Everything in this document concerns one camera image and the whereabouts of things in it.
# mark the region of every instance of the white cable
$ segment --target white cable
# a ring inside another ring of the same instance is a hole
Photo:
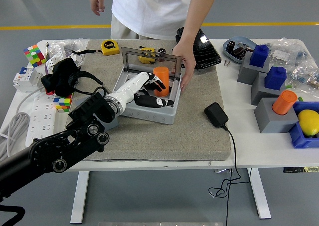
[[[33,91],[20,102],[16,109],[16,114],[4,130],[0,132],[0,162],[11,156],[15,141],[28,129],[30,122],[29,115],[23,112],[19,113],[22,103],[42,88],[44,87]]]

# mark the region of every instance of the white t-shirt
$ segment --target white t-shirt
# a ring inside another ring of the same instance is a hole
[[[113,0],[114,17],[135,33],[154,39],[175,39],[184,27],[190,0]]]

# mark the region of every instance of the rubik's cube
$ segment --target rubik's cube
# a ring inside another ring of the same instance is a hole
[[[67,97],[55,96],[53,103],[55,104],[55,108],[58,110],[58,112],[68,113],[70,111],[72,97],[73,94],[70,94]]]
[[[36,44],[24,49],[23,51],[26,58],[34,68],[46,62],[46,59]]]

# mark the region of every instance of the yellow floor line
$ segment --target yellow floor line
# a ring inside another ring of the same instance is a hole
[[[203,23],[203,27],[233,27],[233,26],[316,26],[319,22],[233,22],[233,23]],[[43,25],[43,26],[4,26],[0,30],[42,30],[42,29],[85,29],[111,28],[110,24],[88,25]]]

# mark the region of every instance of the black cable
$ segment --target black cable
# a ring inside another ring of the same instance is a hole
[[[236,153],[236,145],[235,145],[235,140],[234,140],[234,137],[232,135],[232,133],[228,130],[228,128],[223,125],[221,126],[225,131],[227,131],[229,133],[229,135],[231,136],[231,139],[233,141],[233,145],[234,145],[234,161],[235,161],[235,170],[236,170],[236,173],[238,175],[237,178],[233,179],[232,178],[232,170],[230,170],[230,179],[227,179],[225,178],[222,183],[221,183],[221,186],[220,188],[215,188],[215,187],[210,187],[208,189],[208,192],[211,196],[213,197],[218,197],[218,198],[225,198],[227,197],[227,207],[226,207],[226,226],[228,226],[228,206],[229,206],[229,192],[230,192],[230,186],[232,184],[244,184],[244,183],[250,183],[250,176],[251,176],[251,169],[250,169],[250,174],[249,174],[249,180],[247,182],[236,182],[236,183],[233,183],[233,181],[235,180],[239,180],[241,178],[241,175],[239,174],[238,172],[238,169],[237,169],[237,153]],[[223,185],[224,183],[228,181],[227,185],[226,185],[226,190],[223,189]],[[211,189],[216,189],[217,192],[215,193],[215,195],[213,193],[211,193]]]
[[[2,226],[13,226],[13,225],[15,225],[17,222],[19,222],[23,218],[23,216],[25,214],[24,208],[20,207],[20,206],[0,205],[0,211],[16,213],[16,215],[13,218],[11,218],[7,222],[5,222]]]
[[[101,50],[93,50],[93,49],[86,49],[86,50],[83,50],[81,52],[75,52],[74,50],[72,50],[71,52],[76,54],[76,55],[81,55],[81,54],[86,54],[86,53],[96,53],[96,52],[102,53]]]
[[[79,89],[77,89],[75,87],[75,84],[78,83],[78,80],[79,78],[91,78],[93,79],[95,82],[97,82],[98,84],[102,85],[101,87],[98,87],[95,89],[95,91],[93,93],[90,93],[90,92],[84,92],[84,91],[81,91]],[[98,89],[103,89],[104,90],[104,97],[106,94],[109,94],[110,91],[107,89],[107,87],[105,85],[103,85],[103,82],[101,80],[99,80],[97,77],[95,77],[93,74],[89,73],[89,72],[86,72],[86,71],[77,71],[75,73],[72,73],[68,79],[68,84],[69,86],[76,92],[78,93],[81,93],[81,94],[86,94],[86,95],[93,95],[96,93],[96,91]]]

